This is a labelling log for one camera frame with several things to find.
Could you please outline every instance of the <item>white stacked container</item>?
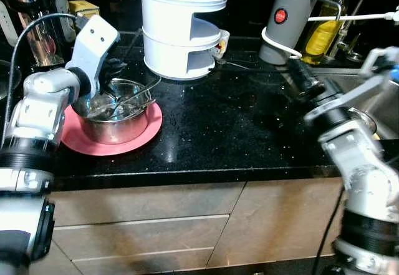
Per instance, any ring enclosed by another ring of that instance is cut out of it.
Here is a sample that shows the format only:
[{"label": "white stacked container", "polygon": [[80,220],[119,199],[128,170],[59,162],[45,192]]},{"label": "white stacked container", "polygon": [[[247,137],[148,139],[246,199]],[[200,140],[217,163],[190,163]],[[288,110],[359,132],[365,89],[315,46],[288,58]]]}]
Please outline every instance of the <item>white stacked container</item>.
[{"label": "white stacked container", "polygon": [[142,0],[144,62],[156,74],[175,80],[199,79],[214,67],[208,49],[220,38],[196,12],[223,9],[227,0]]}]

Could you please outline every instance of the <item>white cable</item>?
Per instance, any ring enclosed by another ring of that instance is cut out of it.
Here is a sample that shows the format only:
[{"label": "white cable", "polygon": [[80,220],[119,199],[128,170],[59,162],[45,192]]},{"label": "white cable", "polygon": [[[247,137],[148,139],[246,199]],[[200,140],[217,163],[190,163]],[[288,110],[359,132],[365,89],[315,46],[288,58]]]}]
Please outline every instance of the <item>white cable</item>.
[{"label": "white cable", "polygon": [[[381,13],[381,14],[366,14],[354,16],[341,16],[340,21],[361,21],[364,19],[392,19],[394,12]],[[335,16],[314,16],[308,18],[307,21],[334,21]]]},{"label": "white cable", "polygon": [[284,52],[289,52],[290,54],[292,54],[292,56],[290,56],[290,59],[302,58],[302,54],[300,52],[297,52],[295,49],[291,49],[290,47],[283,46],[282,44],[268,38],[268,36],[266,35],[266,27],[264,27],[264,29],[262,30],[262,38],[271,46],[274,46]]}]

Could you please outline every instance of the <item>pink plate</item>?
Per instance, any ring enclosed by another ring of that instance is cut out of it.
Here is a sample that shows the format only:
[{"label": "pink plate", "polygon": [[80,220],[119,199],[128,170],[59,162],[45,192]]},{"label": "pink plate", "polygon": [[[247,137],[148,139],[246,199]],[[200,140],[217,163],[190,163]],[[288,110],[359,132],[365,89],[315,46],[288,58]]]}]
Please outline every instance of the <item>pink plate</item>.
[{"label": "pink plate", "polygon": [[70,149],[85,155],[118,155],[129,152],[150,141],[158,133],[162,124],[162,112],[158,104],[151,104],[145,112],[148,119],[147,128],[144,132],[132,141],[107,145],[91,141],[80,129],[78,115],[71,106],[65,110],[65,125],[61,141]]}]

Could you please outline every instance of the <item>black granite countertop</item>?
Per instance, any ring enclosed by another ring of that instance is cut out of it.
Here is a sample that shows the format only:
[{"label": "black granite countertop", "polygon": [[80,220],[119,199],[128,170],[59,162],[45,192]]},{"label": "black granite countertop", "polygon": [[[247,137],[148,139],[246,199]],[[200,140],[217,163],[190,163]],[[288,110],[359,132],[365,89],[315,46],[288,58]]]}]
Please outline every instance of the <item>black granite countertop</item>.
[{"label": "black granite countertop", "polygon": [[[141,47],[127,57],[124,77],[143,83],[154,79]],[[61,144],[55,190],[337,176],[315,141],[285,130],[297,116],[285,114],[289,86],[282,75],[258,62],[254,51],[231,51],[226,59],[248,61],[236,62],[251,70],[218,64],[200,80],[163,79],[152,90],[163,123],[146,145],[92,157]],[[398,140],[382,144],[387,160],[398,155]]]}]

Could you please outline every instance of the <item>cabinet drawer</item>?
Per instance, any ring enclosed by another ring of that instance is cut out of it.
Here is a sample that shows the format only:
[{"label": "cabinet drawer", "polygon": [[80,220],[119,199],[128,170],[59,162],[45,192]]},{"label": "cabinet drawer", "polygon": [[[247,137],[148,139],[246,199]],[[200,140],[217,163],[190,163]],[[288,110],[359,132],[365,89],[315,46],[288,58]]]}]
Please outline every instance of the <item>cabinet drawer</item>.
[{"label": "cabinet drawer", "polygon": [[214,247],[229,215],[64,226],[53,239],[70,259]]},{"label": "cabinet drawer", "polygon": [[244,183],[55,192],[55,225],[230,214]]},{"label": "cabinet drawer", "polygon": [[213,248],[73,261],[83,275],[134,275],[205,268]]}]

